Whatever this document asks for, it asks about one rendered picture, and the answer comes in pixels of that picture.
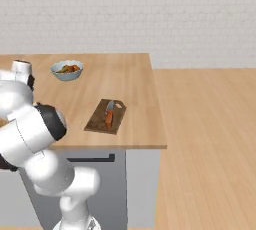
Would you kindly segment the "orange and green food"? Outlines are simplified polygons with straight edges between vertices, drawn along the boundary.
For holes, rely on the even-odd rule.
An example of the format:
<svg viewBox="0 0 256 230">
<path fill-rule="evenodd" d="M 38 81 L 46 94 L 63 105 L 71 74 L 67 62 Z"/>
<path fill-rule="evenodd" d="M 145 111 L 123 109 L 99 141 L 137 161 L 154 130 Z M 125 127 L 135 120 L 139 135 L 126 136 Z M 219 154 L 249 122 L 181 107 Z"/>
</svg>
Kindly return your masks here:
<svg viewBox="0 0 256 230">
<path fill-rule="evenodd" d="M 60 70 L 60 74 L 69 74 L 76 71 L 79 71 L 80 67 L 78 65 L 64 65 Z"/>
</svg>

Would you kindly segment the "dark wooden cutting board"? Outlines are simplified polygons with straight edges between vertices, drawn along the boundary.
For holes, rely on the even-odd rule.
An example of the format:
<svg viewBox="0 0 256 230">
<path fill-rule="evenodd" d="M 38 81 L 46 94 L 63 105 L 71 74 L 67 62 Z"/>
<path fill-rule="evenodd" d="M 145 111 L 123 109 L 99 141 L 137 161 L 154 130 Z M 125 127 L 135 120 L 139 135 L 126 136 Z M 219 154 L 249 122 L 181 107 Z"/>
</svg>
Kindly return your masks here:
<svg viewBox="0 0 256 230">
<path fill-rule="evenodd" d="M 93 132 L 100 132 L 100 133 L 107 133 L 116 135 L 122 119 L 126 112 L 126 106 L 120 100 L 114 100 L 114 112 L 113 112 L 113 122 L 112 127 L 107 129 L 106 127 L 106 107 L 111 100 L 109 99 L 102 99 L 99 104 L 97 105 L 94 113 L 92 114 L 91 118 L 89 119 L 87 125 L 85 126 L 85 131 L 93 131 Z"/>
</svg>

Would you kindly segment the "grey drawer front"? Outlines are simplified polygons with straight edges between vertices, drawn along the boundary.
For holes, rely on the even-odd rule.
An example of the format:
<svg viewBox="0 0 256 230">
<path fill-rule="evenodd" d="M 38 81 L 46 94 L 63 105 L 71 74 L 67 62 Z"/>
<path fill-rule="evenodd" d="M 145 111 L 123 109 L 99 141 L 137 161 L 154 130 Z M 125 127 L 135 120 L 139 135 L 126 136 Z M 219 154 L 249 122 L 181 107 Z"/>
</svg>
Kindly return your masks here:
<svg viewBox="0 0 256 230">
<path fill-rule="evenodd" d="M 127 230 L 127 191 L 125 152 L 117 150 L 59 150 L 66 158 L 107 157 L 115 154 L 115 162 L 71 162 L 73 166 L 95 168 L 101 184 L 98 192 L 88 199 L 89 212 L 102 230 Z M 25 170 L 19 170 L 23 184 L 43 230 L 52 230 L 61 219 L 58 197 L 38 194 Z"/>
</svg>

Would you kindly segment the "pale blue bowl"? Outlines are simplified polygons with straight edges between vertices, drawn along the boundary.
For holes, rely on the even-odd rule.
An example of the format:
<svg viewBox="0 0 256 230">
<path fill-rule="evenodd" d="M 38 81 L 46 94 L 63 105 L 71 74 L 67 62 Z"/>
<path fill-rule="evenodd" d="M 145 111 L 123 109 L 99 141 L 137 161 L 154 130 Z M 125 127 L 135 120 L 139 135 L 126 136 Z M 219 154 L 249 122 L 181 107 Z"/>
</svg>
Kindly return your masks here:
<svg viewBox="0 0 256 230">
<path fill-rule="evenodd" d="M 78 65 L 80 67 L 79 71 L 69 73 L 69 74 L 60 74 L 59 70 L 64 66 L 64 65 Z M 84 69 L 84 64 L 80 61 L 77 60 L 65 60 L 65 61 L 60 61 L 57 63 L 54 63 L 50 67 L 50 71 L 53 73 L 53 75 L 61 80 L 61 81 L 72 81 L 80 77 L 82 71 Z"/>
</svg>

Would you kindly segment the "grey island cabinet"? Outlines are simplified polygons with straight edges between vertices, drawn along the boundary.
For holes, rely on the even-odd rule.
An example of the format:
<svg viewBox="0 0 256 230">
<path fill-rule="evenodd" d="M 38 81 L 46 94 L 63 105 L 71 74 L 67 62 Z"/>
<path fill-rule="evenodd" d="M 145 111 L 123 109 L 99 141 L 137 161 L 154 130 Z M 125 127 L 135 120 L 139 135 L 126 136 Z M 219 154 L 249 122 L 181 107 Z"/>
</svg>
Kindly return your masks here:
<svg viewBox="0 0 256 230">
<path fill-rule="evenodd" d="M 156 214 L 160 152 L 117 151 L 124 151 L 126 156 L 127 230 L 152 228 Z M 0 228 L 10 227 L 42 228 L 19 170 L 0 170 Z"/>
</svg>

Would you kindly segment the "orange-handled knife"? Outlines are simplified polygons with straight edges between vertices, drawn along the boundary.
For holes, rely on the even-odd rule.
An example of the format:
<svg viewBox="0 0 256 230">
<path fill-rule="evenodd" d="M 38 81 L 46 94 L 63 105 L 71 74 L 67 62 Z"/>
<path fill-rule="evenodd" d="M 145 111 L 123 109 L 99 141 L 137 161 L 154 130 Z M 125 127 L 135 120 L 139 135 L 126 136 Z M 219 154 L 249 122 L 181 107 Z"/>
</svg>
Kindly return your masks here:
<svg viewBox="0 0 256 230">
<path fill-rule="evenodd" d="M 111 100 L 106 107 L 107 118 L 105 123 L 106 123 L 107 129 L 110 129 L 112 127 L 114 105 L 115 105 L 114 100 Z"/>
</svg>

